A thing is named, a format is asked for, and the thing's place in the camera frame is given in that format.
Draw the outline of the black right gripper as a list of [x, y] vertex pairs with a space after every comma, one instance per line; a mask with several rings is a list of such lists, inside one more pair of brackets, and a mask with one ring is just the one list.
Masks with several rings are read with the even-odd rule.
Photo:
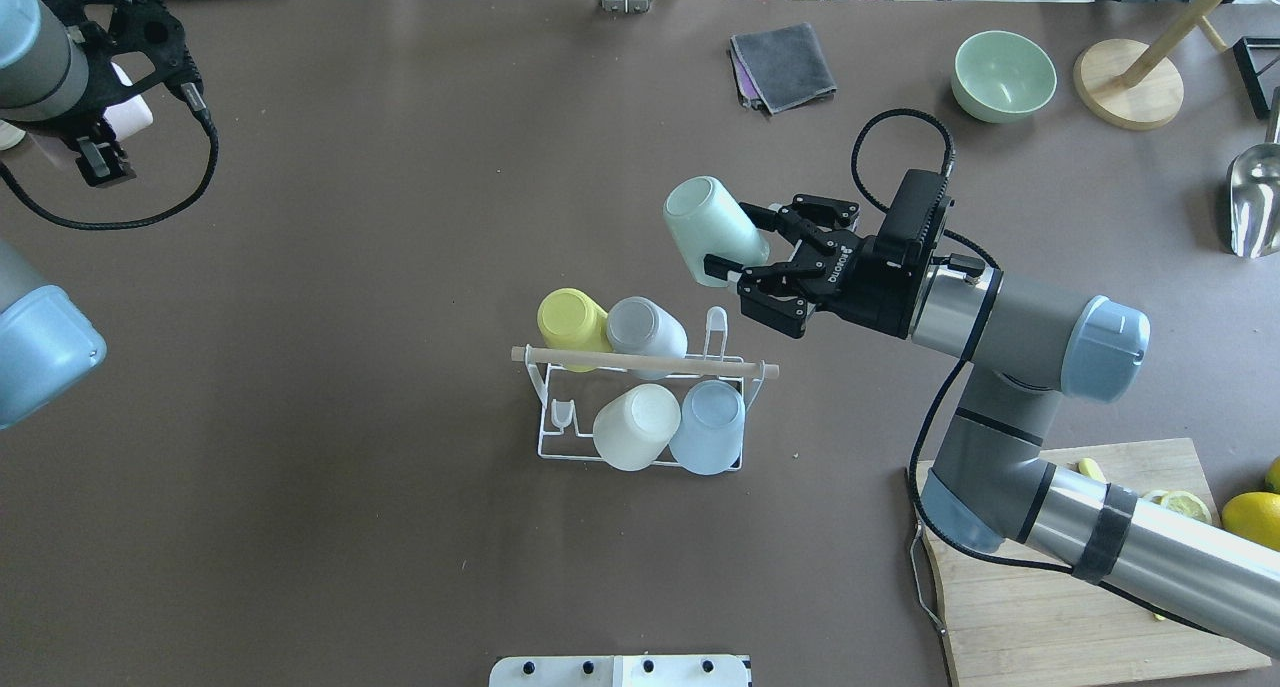
[[844, 321], [905, 339], [929, 264], [911, 269], [883, 264], [872, 253], [876, 235], [856, 235], [859, 209], [852, 201], [797, 194], [786, 207], [740, 209], [762, 232], [781, 233], [795, 251], [773, 266], [744, 266], [704, 255], [712, 280], [739, 280], [741, 312], [792, 339], [804, 336], [812, 313], [828, 312]]

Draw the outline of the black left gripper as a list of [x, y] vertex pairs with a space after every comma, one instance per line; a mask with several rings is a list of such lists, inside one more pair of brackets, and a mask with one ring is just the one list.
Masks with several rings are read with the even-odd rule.
[[[70, 75], [61, 81], [67, 105], [40, 119], [41, 130], [59, 137], [105, 137], [104, 110], [164, 84], [191, 104], [191, 58], [186, 29], [163, 0], [114, 0], [109, 26], [91, 20], [84, 6], [96, 0], [45, 0], [70, 49]], [[147, 75], [125, 84], [114, 67], [119, 55], [138, 52]]]

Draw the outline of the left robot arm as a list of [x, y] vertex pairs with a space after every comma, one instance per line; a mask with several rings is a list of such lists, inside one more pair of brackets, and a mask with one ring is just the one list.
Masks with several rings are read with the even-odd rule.
[[125, 249], [150, 251], [165, 266], [188, 246], [192, 219], [218, 171], [210, 110], [195, 113], [179, 87], [150, 91], [177, 107], [155, 109], [169, 130], [140, 130], [160, 171], [189, 186], [166, 196], [166, 180], [127, 178], [87, 186], [78, 166], [51, 168], [40, 186], [3, 187], [3, 431], [51, 436], [102, 423], [108, 435], [160, 423], [165, 381], [198, 362], [209, 336], [205, 315], [183, 315], [198, 301], [186, 281], [177, 296], [146, 267], [128, 267]]

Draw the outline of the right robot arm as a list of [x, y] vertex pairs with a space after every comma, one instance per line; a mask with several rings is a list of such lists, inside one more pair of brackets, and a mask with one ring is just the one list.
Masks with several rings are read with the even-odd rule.
[[946, 194], [900, 191], [879, 232], [849, 201], [731, 201], [696, 278], [735, 290], [754, 321], [803, 336], [817, 313], [972, 368], [937, 446], [914, 453], [916, 519], [955, 551], [1070, 577], [1217, 637], [1277, 656], [1277, 551], [1185, 517], [1112, 473], [1047, 446], [1070, 397], [1111, 403], [1146, 358], [1144, 313], [1106, 296], [1018, 280], [983, 255], [938, 255]]

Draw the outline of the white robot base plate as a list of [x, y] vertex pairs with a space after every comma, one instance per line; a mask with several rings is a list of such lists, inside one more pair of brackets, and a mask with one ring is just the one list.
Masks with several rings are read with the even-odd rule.
[[489, 686], [751, 686], [750, 658], [732, 654], [509, 656]]

